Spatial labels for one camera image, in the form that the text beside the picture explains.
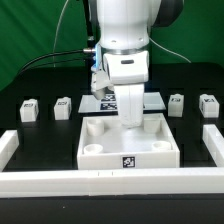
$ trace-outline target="black platform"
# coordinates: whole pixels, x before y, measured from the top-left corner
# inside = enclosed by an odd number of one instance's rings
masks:
[[[215,124],[224,135],[224,70],[216,64],[153,65],[146,91],[160,92],[167,106],[169,96],[184,95],[182,118],[163,111],[181,151],[181,167],[215,166],[201,140],[204,124]],[[85,68],[32,70],[0,92],[0,134],[19,132],[20,146],[4,172],[75,170],[83,116],[78,114],[82,95],[90,94]],[[199,96],[212,94],[220,103],[218,119],[204,119]],[[68,121],[55,121],[57,98],[72,98]],[[38,99],[35,123],[22,123],[19,109],[26,99]],[[3,223],[223,223],[224,195],[144,195],[1,199]]]

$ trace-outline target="qr code label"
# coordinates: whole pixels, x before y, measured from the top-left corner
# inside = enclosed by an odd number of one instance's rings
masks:
[[[102,103],[100,106],[100,110],[117,110],[116,103]]]
[[[180,102],[180,98],[172,98],[172,102]]]
[[[212,102],[215,102],[213,99],[205,99],[205,102],[206,103],[212,103]]]
[[[123,168],[135,168],[135,157],[122,157]]]
[[[114,94],[106,94],[106,97],[101,100],[101,102],[113,102],[116,101]]]

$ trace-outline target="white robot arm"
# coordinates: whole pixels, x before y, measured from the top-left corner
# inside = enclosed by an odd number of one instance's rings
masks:
[[[92,93],[115,91],[121,123],[141,125],[144,82],[148,81],[151,26],[169,25],[180,14],[183,0],[89,0],[91,20],[99,24]]]

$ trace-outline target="green screen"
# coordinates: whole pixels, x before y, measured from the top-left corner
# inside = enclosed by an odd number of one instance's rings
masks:
[[[66,0],[0,1],[0,89],[31,59],[53,52],[56,28]],[[152,29],[152,38],[192,62],[224,66],[224,1],[185,0],[184,11],[169,27]],[[82,1],[70,0],[60,25],[56,51],[87,46]],[[185,63],[152,46],[152,63]],[[80,62],[57,64],[79,66]]]

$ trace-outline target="white tray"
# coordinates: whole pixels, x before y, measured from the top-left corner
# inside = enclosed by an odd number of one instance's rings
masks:
[[[180,152],[163,114],[144,115],[128,129],[118,116],[83,119],[77,161],[80,170],[176,168]]]

